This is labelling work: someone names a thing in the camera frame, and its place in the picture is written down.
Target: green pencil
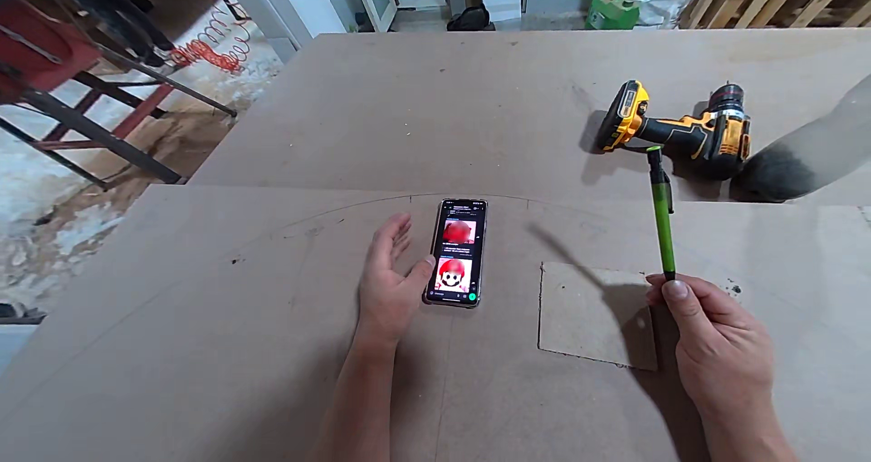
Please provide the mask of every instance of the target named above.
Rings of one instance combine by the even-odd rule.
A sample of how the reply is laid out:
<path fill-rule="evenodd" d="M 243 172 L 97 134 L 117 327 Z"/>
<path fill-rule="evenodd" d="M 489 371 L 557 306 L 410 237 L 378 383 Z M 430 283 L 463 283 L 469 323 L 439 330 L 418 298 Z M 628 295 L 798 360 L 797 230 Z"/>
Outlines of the green pencil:
<path fill-rule="evenodd" d="M 656 231 L 659 235 L 659 256 L 662 258 L 662 271 L 666 280 L 674 280 L 674 248 L 671 246 L 671 223 L 668 214 L 674 213 L 671 204 L 671 184 L 668 174 L 662 168 L 662 147 L 654 145 L 647 148 L 647 162 L 651 165 L 651 188 L 653 189 L 653 211 L 656 214 Z"/>

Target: black bag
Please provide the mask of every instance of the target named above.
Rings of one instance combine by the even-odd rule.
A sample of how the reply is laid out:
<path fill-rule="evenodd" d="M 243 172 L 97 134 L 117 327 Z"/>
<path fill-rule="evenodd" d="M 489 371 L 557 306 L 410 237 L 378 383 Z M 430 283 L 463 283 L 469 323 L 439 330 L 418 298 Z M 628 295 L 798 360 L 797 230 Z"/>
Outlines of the black bag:
<path fill-rule="evenodd" d="M 448 22 L 448 31 L 482 31 L 489 25 L 489 12 L 484 4 L 466 8 Z"/>

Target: particleboard sheet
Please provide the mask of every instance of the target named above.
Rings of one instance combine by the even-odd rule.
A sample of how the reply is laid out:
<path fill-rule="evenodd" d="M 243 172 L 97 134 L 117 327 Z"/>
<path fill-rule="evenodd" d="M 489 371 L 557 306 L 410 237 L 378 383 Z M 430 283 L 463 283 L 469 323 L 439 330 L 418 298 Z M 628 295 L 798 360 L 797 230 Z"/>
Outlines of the particleboard sheet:
<path fill-rule="evenodd" d="M 149 187 L 0 378 L 4 460 L 303 459 L 372 233 L 412 213 L 407 270 L 449 196 L 463 195 Z M 651 308 L 656 372 L 538 347 L 541 263 L 655 270 L 650 201 L 485 198 L 481 305 L 421 307 L 403 338 L 392 459 L 707 460 L 664 306 Z M 739 287 L 772 334 L 774 400 L 802 459 L 867 459 L 860 209 L 678 201 L 671 223 L 678 269 Z"/>
<path fill-rule="evenodd" d="M 656 370 L 643 273 L 542 263 L 538 347 Z"/>
<path fill-rule="evenodd" d="M 584 150 L 627 79 L 655 118 L 740 84 L 757 152 L 832 111 L 871 74 L 869 51 L 871 29 L 321 34 L 190 183 L 649 202 L 643 156 Z M 869 178 L 798 202 L 871 205 Z M 675 200 L 729 199 L 728 184 L 671 179 Z"/>

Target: forearm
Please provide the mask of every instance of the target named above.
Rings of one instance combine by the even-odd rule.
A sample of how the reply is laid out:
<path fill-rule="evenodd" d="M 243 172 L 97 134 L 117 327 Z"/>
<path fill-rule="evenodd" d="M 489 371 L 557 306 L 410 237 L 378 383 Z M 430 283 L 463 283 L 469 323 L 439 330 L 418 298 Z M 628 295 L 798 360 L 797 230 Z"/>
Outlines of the forearm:
<path fill-rule="evenodd" d="M 396 345 L 361 334 L 347 354 L 311 462 L 388 461 Z"/>
<path fill-rule="evenodd" d="M 734 418 L 703 417 L 702 423 L 713 462 L 798 461 L 773 407 Z"/>

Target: pencil clip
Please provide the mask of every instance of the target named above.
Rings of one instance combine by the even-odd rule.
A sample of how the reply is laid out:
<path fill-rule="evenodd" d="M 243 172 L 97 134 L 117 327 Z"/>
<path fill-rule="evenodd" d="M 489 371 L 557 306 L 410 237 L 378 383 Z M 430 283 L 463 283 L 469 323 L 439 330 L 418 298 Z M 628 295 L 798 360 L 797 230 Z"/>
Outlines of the pencil clip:
<path fill-rule="evenodd" d="M 663 177 L 665 178 L 665 189 L 668 193 L 668 212 L 674 213 L 674 202 L 671 200 L 671 180 L 668 178 L 668 174 L 663 171 Z"/>

